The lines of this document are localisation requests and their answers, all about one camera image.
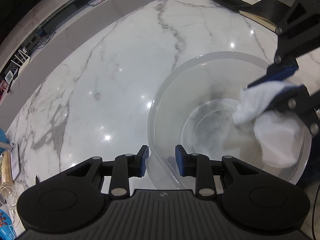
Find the bowl bottom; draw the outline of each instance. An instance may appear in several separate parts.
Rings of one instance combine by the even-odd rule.
[[[233,125],[232,113],[236,100],[216,99],[196,107],[180,130],[179,143],[187,153],[207,155],[221,160],[225,155],[251,163],[257,155],[259,143],[253,130],[238,130]]]

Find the clear plastic basin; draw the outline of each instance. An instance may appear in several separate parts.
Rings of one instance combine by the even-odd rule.
[[[267,67],[260,58],[224,51],[193,58],[172,71],[156,93],[148,118],[151,157],[146,164],[157,188],[164,189],[166,184],[170,188],[194,188],[194,178],[179,174],[177,144],[189,154],[205,154],[211,160],[232,155],[291,183],[299,180],[311,147],[307,128],[298,164],[281,170],[262,162],[261,147],[253,132],[233,126],[232,113],[240,90],[265,75]],[[163,169],[156,167],[158,162]],[[165,175],[171,181],[164,182]]]

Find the marble table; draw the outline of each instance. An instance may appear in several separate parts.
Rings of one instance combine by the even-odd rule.
[[[183,62],[238,51],[271,63],[276,46],[275,33],[211,0],[156,0],[126,15],[57,66],[16,116],[7,136],[20,149],[18,193],[36,174],[43,181],[92,156],[137,153],[156,91]],[[319,89],[319,50],[298,62],[294,81]],[[155,188],[148,174],[130,187]]]

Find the electrical wire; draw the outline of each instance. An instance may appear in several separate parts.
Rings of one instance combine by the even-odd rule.
[[[54,37],[54,35],[56,34],[57,32],[55,30],[53,30],[51,33],[49,33],[47,36],[46,36],[46,39],[44,40],[43,43],[41,43],[40,45],[37,45],[37,44],[33,44],[33,48],[35,49],[42,49],[44,48],[51,40],[52,38]]]
[[[315,210],[316,210],[316,203],[318,199],[319,190],[320,190],[320,183],[317,189],[316,198],[315,198],[315,202],[313,203],[313,209],[312,209],[311,230],[312,230],[313,240],[317,240],[315,235]]]
[[[0,199],[0,203],[2,205],[6,205],[8,208],[9,213],[12,216],[12,222],[11,225],[8,225],[11,233],[14,235],[15,238],[17,237],[17,234],[15,233],[15,228],[17,228],[17,226],[20,224],[21,220],[19,220],[19,222],[15,225],[16,222],[16,216],[17,216],[17,201],[18,201],[18,193],[16,191],[16,189],[14,187],[11,186],[0,186],[0,195],[2,193],[2,191],[5,189],[8,191],[8,193],[6,194],[6,203],[2,203],[1,199]],[[8,196],[12,196],[13,197],[13,203],[11,203],[11,201],[9,201],[9,197]]]

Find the white cloth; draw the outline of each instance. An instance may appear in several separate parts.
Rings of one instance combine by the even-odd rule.
[[[232,115],[240,129],[252,129],[262,148],[262,161],[277,168],[288,168],[299,160],[303,143],[303,122],[294,114],[265,111],[283,89],[295,85],[270,81],[240,92],[239,103]]]

